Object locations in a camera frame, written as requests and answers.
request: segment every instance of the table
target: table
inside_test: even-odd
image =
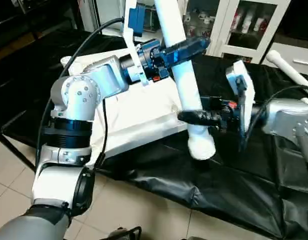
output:
[[[53,42],[55,38],[46,38],[45,47],[49,41]],[[100,36],[95,41],[94,49],[92,47],[84,54],[125,47],[119,37],[109,41]],[[44,52],[39,51],[40,46],[29,46],[18,58],[38,51],[40,55],[36,56],[35,66],[39,70],[61,70],[59,57],[70,55],[57,52],[66,49],[71,41],[65,42],[53,42],[54,46]],[[9,63],[18,58],[14,56]],[[195,58],[193,66],[200,94],[235,99],[225,76],[226,68],[231,65],[231,61],[217,57]],[[256,64],[246,64],[246,68],[254,82],[257,101],[262,102],[272,93],[293,84],[278,69]],[[35,76],[30,75],[30,71],[23,72],[20,77],[31,76],[32,81],[48,80],[52,84],[51,75],[45,75],[47,72],[36,71]],[[41,89],[46,96],[49,90]],[[296,99],[303,96],[297,90],[282,95]],[[2,132],[35,147],[44,101],[45,98],[40,98],[27,106],[20,116],[3,126]],[[183,131],[108,158],[98,171],[269,238],[308,240],[308,175],[298,149],[282,138],[256,130],[246,153],[240,156],[236,133],[220,135],[213,132],[213,135],[217,154],[209,161],[196,161],[190,157],[188,135]]]
[[[31,32],[34,39],[37,40],[39,27],[51,27],[65,20],[61,16],[65,11],[71,9],[77,29],[83,29],[83,22],[79,14],[79,6],[76,0],[42,0],[31,8],[27,8],[21,0],[18,0],[19,7],[14,7],[10,0],[0,1],[0,33],[9,32],[10,29],[17,27],[16,33],[9,32],[9,35],[14,35],[17,38],[19,35],[28,31]]]

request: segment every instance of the black plastic sheet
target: black plastic sheet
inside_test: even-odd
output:
[[[193,65],[201,96],[235,99],[225,76],[231,61],[200,56]],[[278,69],[246,67],[256,101],[293,84]],[[217,151],[210,160],[191,158],[183,131],[110,157],[100,172],[269,238],[308,240],[308,173],[298,148],[256,129],[239,155],[237,133],[210,132]]]
[[[73,54],[87,35],[51,33],[0,62],[0,127],[4,124],[5,135],[35,147],[51,85],[62,71],[60,58]],[[99,36],[83,54],[123,47],[122,38]],[[225,76],[231,65],[217,57],[195,58],[200,94],[234,100]],[[277,69],[256,64],[246,68],[256,101],[293,85]],[[281,97],[300,99],[304,94],[291,90]],[[7,101],[13,105],[2,104]],[[217,154],[211,160],[191,158],[183,131],[111,157],[100,172],[266,237],[308,240],[308,174],[298,148],[256,129],[240,156],[235,132],[212,134]]]

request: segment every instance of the shelf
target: shelf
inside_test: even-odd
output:
[[[231,34],[238,34],[238,35],[242,35],[242,36],[246,36],[246,37],[254,37],[254,38],[262,38],[263,36],[263,32],[259,32],[259,31],[248,31],[247,33],[243,33],[237,29],[231,30],[230,31]]]
[[[110,27],[107,27],[104,30],[102,30],[102,33],[103,35],[122,37],[122,33],[120,30],[110,28]],[[151,39],[158,39],[162,42],[162,39],[163,39],[162,30],[159,29],[156,32],[144,31],[142,37],[138,37],[138,36],[135,37],[135,41],[137,42],[146,42]]]
[[[8,17],[8,18],[6,18],[6,19],[4,19],[4,20],[0,20],[0,26],[2,26],[2,25],[4,25],[4,24],[7,24],[7,23],[10,23],[10,22],[12,22],[13,20],[16,20],[16,19],[18,19],[18,18],[21,18],[23,15],[21,14],[21,13],[19,13],[19,14],[15,14],[15,15],[13,15],[13,16],[10,16],[10,17]]]
[[[35,5],[34,7],[31,7],[31,8],[24,6],[25,7],[25,14],[30,14],[34,11],[40,10],[40,9],[48,6],[49,4],[52,4],[53,2],[56,2],[56,0],[42,0],[41,2],[37,3],[37,5]]]

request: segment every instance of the white handle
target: white handle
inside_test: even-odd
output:
[[[308,66],[308,61],[302,61],[302,60],[294,59],[293,63],[302,64],[302,65],[307,65]]]
[[[177,0],[155,0],[155,7],[166,46],[170,47],[186,40]],[[192,61],[185,61],[173,66],[172,71],[182,109],[201,110],[202,103]],[[197,160],[211,158],[216,149],[208,128],[188,124],[187,129],[188,148],[191,156]]]
[[[299,74],[299,72],[296,71],[291,65],[289,65],[277,51],[269,51],[266,56],[266,59],[276,65],[279,69],[281,69],[295,83],[308,86],[308,81],[301,74]]]

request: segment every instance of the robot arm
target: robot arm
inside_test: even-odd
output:
[[[238,103],[219,97],[202,97],[204,110],[181,111],[178,119],[191,124],[216,126],[222,132],[238,130],[243,140],[250,120],[254,119],[260,105],[254,103],[253,83],[242,61],[234,63],[226,77],[238,96]],[[296,99],[274,98],[258,119],[257,126],[265,134],[283,137],[298,146],[308,170],[308,103]]]
[[[171,67],[188,61],[208,47],[203,37],[162,49],[156,39],[136,46],[147,80],[169,77]],[[90,137],[95,110],[103,99],[127,91],[142,80],[131,55],[111,56],[87,66],[79,75],[58,79],[51,88],[54,103],[45,127],[46,144],[32,187],[31,207],[0,229],[0,240],[60,240],[71,219],[91,205],[95,173]]]

